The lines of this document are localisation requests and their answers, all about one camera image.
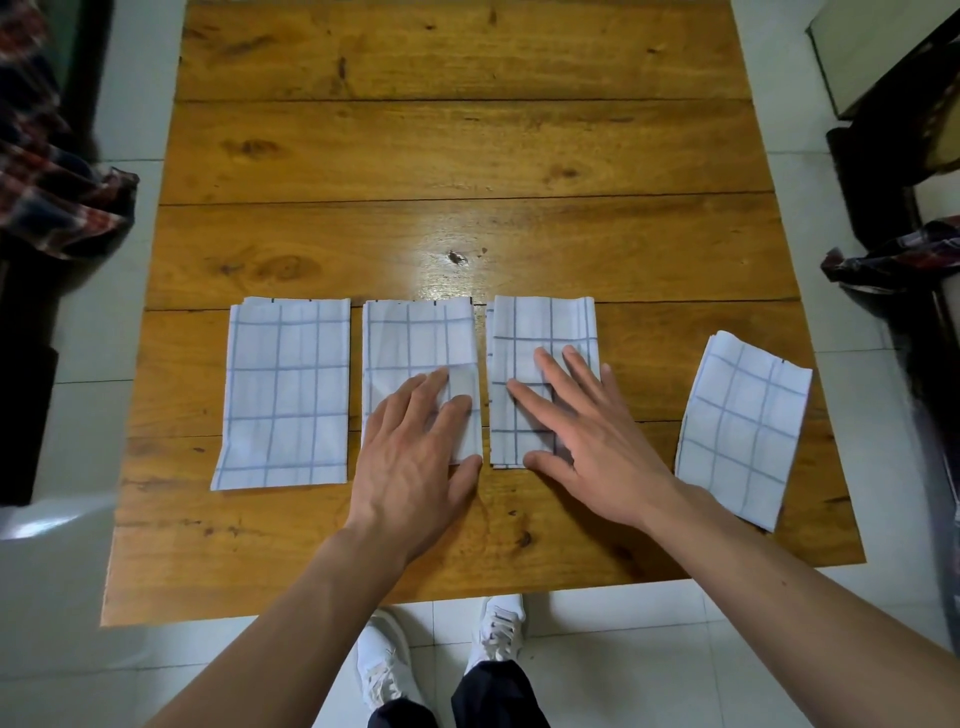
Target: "folded towel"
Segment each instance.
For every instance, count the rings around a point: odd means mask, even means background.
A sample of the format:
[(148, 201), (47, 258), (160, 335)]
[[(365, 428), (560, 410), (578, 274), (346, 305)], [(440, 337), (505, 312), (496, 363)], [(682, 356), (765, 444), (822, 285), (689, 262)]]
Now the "folded towel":
[(515, 378), (542, 397), (563, 406), (534, 363), (544, 347), (566, 370), (567, 344), (583, 355), (600, 376), (596, 314), (592, 298), (549, 299), (497, 296), (487, 306), (487, 383), (490, 393), (490, 458), (494, 468), (522, 468), (523, 455), (547, 450), (568, 456), (563, 442), (520, 407), (507, 392)]
[(711, 336), (686, 404), (677, 477), (773, 531), (812, 376), (726, 331)]
[(230, 307), (211, 490), (347, 482), (350, 301)]
[(448, 367), (450, 379), (437, 397), (439, 409), (470, 395), (464, 437), (453, 452), (459, 463), (483, 454), (480, 376), (473, 305), (467, 297), (445, 301), (368, 301), (363, 307), (363, 422), (377, 405), (413, 375)]

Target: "tiled floor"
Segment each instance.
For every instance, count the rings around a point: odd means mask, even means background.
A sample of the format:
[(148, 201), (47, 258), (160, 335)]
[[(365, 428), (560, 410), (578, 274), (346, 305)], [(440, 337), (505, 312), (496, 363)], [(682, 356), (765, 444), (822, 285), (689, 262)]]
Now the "tiled floor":
[[(820, 4), (733, 0), (869, 559), (828, 573), (946, 643), (925, 497), (944, 486), (942, 474), (920, 447), (885, 327), (818, 269), (826, 248), (858, 249), (823, 139), (834, 122), (804, 35)], [(96, 130), (103, 157), (141, 176), (138, 219), (121, 251), (61, 309), (36, 504), (17, 517), (72, 520), (0, 542), (0, 722), (11, 728), (132, 728), (250, 621), (97, 628), (182, 21), (182, 0), (114, 5)], [(9, 516), (0, 513), (0, 524)], [(421, 685), (447, 726), (476, 610), (469, 599), (403, 610)], [(692, 582), (535, 595), (528, 611), (521, 662), (555, 725), (807, 724)], [(318, 725), (364, 724), (345, 667)]]

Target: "wooden plank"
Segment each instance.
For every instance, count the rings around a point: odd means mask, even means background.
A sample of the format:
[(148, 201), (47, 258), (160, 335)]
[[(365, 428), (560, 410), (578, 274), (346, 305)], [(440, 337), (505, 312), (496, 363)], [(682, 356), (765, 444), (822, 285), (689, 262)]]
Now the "wooden plank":
[[(672, 462), (680, 424), (643, 430)], [(358, 441), (352, 434), (351, 461)], [(129, 441), (104, 624), (260, 614), (346, 517), (348, 485), (211, 492), (219, 450), (219, 437)], [(826, 420), (804, 426), (773, 538), (812, 566), (864, 560)], [(645, 536), (593, 516), (556, 484), (485, 467), (465, 518), (388, 602), (683, 577)]]
[(747, 99), (750, 87), (729, 5), (233, 3), (187, 10), (177, 97)]
[(147, 307), (244, 296), (799, 296), (773, 194), (166, 206)]
[(768, 192), (746, 101), (177, 104), (161, 201)]
[[(484, 351), (482, 307), (475, 306)], [(800, 366), (814, 367), (799, 302), (600, 303), (600, 353), (613, 367), (634, 416), (680, 420), (708, 337), (723, 329)], [(350, 328), (350, 428), (360, 428), (360, 309)], [(143, 318), (128, 432), (136, 437), (220, 434), (226, 311), (148, 311)], [(486, 408), (486, 375), (481, 405)], [(819, 383), (808, 411), (826, 416)]]

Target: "hand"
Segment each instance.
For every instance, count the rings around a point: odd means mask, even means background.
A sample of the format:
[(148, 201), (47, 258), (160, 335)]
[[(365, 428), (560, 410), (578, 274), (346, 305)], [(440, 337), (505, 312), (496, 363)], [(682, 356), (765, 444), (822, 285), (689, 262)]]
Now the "hand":
[(542, 348), (534, 352), (534, 360), (573, 413), (515, 379), (507, 382), (507, 389), (560, 436), (573, 455), (573, 465), (534, 450), (523, 457), (524, 466), (561, 483), (597, 515), (648, 530), (647, 518), (676, 492), (680, 481), (634, 423), (610, 366), (601, 366), (602, 381), (598, 380), (571, 346), (564, 347), (564, 360), (573, 376)]
[(427, 419), (446, 385), (447, 370), (407, 379), (367, 419), (350, 495), (347, 527), (372, 529), (404, 566), (439, 539), (464, 510), (483, 458), (471, 455), (448, 478), (450, 456), (471, 408), (454, 397), (429, 431)]

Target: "plaid cloth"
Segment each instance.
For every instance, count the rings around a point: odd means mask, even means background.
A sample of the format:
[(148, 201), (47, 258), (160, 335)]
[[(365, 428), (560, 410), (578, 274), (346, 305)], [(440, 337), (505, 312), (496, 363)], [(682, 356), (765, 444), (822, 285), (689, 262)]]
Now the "plaid cloth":
[(139, 178), (56, 146), (70, 130), (31, 0), (0, 0), (0, 231), (53, 257), (102, 255), (133, 221)]
[(892, 238), (863, 257), (844, 258), (834, 248), (820, 269), (833, 282), (865, 293), (889, 295), (929, 288), (960, 270), (960, 215)]

